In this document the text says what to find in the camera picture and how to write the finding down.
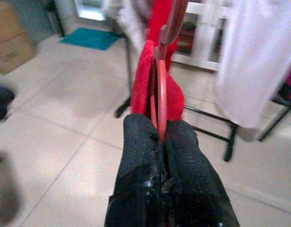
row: black metal rack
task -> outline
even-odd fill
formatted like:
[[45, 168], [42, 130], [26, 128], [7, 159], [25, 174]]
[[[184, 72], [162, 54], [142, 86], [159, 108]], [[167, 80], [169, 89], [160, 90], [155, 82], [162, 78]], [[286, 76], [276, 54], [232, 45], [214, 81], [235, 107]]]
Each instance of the black metal rack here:
[[228, 162], [232, 157], [233, 147], [234, 147], [234, 143], [235, 143], [235, 136], [236, 136], [236, 132], [237, 132], [237, 129], [238, 129], [238, 125], [233, 123], [233, 122], [231, 122], [230, 120], [228, 120], [226, 118], [219, 117], [219, 116], [216, 116], [214, 114], [211, 114], [211, 113], [208, 113], [208, 112], [205, 112], [205, 111], [202, 111], [202, 110], [198, 110], [198, 109], [190, 107], [190, 106], [185, 106], [185, 108], [187, 110], [196, 112], [198, 114], [202, 114], [202, 115], [207, 116], [207, 117], [214, 118], [216, 120], [228, 123], [230, 125], [231, 131], [229, 133], [229, 137], [228, 138], [224, 137], [224, 136], [221, 136], [221, 135], [218, 135], [218, 134], [215, 134], [213, 132], [201, 129], [201, 128], [196, 127], [196, 126], [192, 126], [193, 129], [196, 130], [196, 131], [199, 131], [199, 132], [204, 133], [204, 134], [206, 134], [208, 136], [211, 136], [211, 137], [214, 137], [216, 139], [219, 139], [219, 140], [222, 140], [222, 141], [226, 142], [227, 146], [226, 146], [226, 150], [225, 150], [225, 153], [224, 153], [224, 156], [223, 156], [223, 160]]
[[52, 13], [56, 19], [57, 22], [57, 26], [59, 29], [59, 33], [61, 37], [65, 37], [65, 30], [64, 27], [62, 25], [60, 16], [59, 16], [59, 10], [56, 6], [55, 0], [48, 0], [45, 4], [45, 9], [47, 10], [48, 13]]
[[130, 55], [130, 40], [128, 37], [123, 36], [125, 39], [125, 45], [126, 45], [126, 64], [127, 64], [127, 75], [128, 75], [128, 92], [129, 97], [123, 102], [121, 106], [119, 106], [115, 111], [115, 117], [120, 118], [122, 114], [125, 112], [125, 110], [130, 106], [131, 104], [131, 94], [132, 94], [132, 67], [131, 67], [131, 55]]
[[276, 125], [288, 114], [288, 112], [291, 110], [291, 101], [286, 101], [280, 97], [275, 97], [272, 100], [274, 103], [277, 103], [279, 105], [283, 105], [284, 108], [280, 111], [280, 113], [274, 117], [274, 120], [271, 124], [269, 124], [263, 132], [258, 136], [258, 141], [262, 142], [271, 132], [271, 130], [276, 127]]

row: red towel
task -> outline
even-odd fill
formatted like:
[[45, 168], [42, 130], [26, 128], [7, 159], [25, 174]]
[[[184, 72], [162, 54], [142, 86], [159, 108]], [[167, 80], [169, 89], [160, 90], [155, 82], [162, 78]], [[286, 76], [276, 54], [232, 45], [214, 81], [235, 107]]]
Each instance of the red towel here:
[[[136, 71], [133, 93], [131, 97], [131, 111], [133, 114], [143, 114], [151, 117], [150, 112], [150, 78], [154, 43], [148, 40], [140, 55]], [[167, 75], [167, 119], [181, 120], [184, 108], [184, 96], [180, 87], [168, 73]]]

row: cardboard box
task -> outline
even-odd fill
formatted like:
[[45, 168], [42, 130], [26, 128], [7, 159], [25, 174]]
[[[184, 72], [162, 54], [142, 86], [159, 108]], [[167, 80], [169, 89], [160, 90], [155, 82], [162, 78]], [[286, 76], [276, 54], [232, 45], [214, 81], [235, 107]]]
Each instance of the cardboard box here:
[[9, 73], [35, 56], [25, 32], [0, 45], [0, 72]]
[[0, 44], [23, 33], [17, 13], [11, 4], [0, 1]]

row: red hanger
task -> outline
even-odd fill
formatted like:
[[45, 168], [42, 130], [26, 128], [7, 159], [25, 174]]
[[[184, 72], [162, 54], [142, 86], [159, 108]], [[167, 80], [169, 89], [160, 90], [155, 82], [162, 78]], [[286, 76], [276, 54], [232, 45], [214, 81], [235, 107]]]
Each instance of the red hanger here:
[[[173, 0], [168, 23], [161, 27], [159, 44], [154, 49], [154, 57], [152, 59], [150, 93], [151, 119], [153, 125], [158, 128], [162, 142], [165, 139], [167, 124], [166, 76], [168, 72], [165, 67], [166, 49], [168, 45], [176, 40], [179, 34], [187, 5], [188, 0]], [[158, 84], [158, 105], [155, 100], [156, 84]]]

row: drying rack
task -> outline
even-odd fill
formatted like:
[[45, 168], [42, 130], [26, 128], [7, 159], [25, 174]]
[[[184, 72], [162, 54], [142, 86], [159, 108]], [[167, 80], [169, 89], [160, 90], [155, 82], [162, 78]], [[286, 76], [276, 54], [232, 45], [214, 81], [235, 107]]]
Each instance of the drying rack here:
[[[183, 21], [183, 16], [185, 14], [185, 9], [187, 6], [187, 0], [183, 0], [183, 1], [174, 1], [171, 9], [171, 13], [169, 16], [169, 20], [166, 26], [162, 27], [161, 33], [160, 33], [160, 37], [159, 37], [159, 45], [158, 47], [156, 47], [156, 54], [155, 54], [155, 59], [156, 62], [159, 62], [160, 60], [164, 60], [165, 58], [165, 51], [166, 51], [166, 46], [171, 44], [177, 37], [181, 25], [182, 25], [182, 21]], [[126, 65], [127, 65], [127, 75], [128, 75], [128, 89], [129, 89], [129, 97], [123, 102], [123, 104], [121, 106], [119, 106], [116, 111], [115, 111], [115, 117], [119, 118], [122, 116], [122, 114], [124, 113], [124, 111], [130, 106], [130, 102], [131, 102], [131, 94], [132, 94], [132, 68], [131, 68], [131, 54], [130, 54], [130, 41], [127, 37], [125, 37], [125, 48], [126, 48]], [[159, 69], [159, 65], [157, 65], [157, 74], [158, 74], [158, 81], [161, 79], [161, 75], [159, 75], [159, 71], [161, 69]], [[164, 133], [165, 133], [165, 129], [166, 129], [166, 103], [164, 103], [165, 105], [165, 109], [164, 110], [160, 110], [160, 104], [159, 102], [161, 102], [161, 97], [159, 95], [163, 95], [163, 92], [159, 92], [161, 91], [162, 88], [160, 88], [158, 86], [158, 131], [159, 134], [162, 137], [162, 140], [164, 139]], [[210, 118], [214, 118], [216, 120], [225, 122], [227, 124], [229, 124], [230, 126], [230, 133], [228, 137], [224, 137], [218, 134], [215, 134], [213, 132], [201, 129], [199, 127], [196, 126], [192, 126], [194, 130], [199, 131], [201, 133], [204, 133], [208, 136], [214, 137], [216, 139], [222, 140], [224, 142], [227, 143], [227, 147], [223, 156], [224, 161], [228, 162], [233, 154], [233, 147], [234, 147], [234, 142], [235, 142], [235, 136], [236, 136], [236, 132], [238, 129], [238, 125], [231, 122], [228, 119], [222, 118], [220, 116], [216, 116], [214, 114], [193, 108], [191, 106], [185, 106], [185, 108], [189, 111], [193, 111], [196, 112], [198, 114], [202, 114], [204, 116], [210, 117]]]
[[272, 102], [284, 106], [284, 108], [279, 112], [278, 115], [274, 117], [274, 120], [268, 125], [264, 131], [258, 136], [258, 141], [262, 142], [269, 133], [277, 126], [277, 124], [288, 114], [291, 110], [291, 101], [284, 100], [280, 97], [275, 97]]

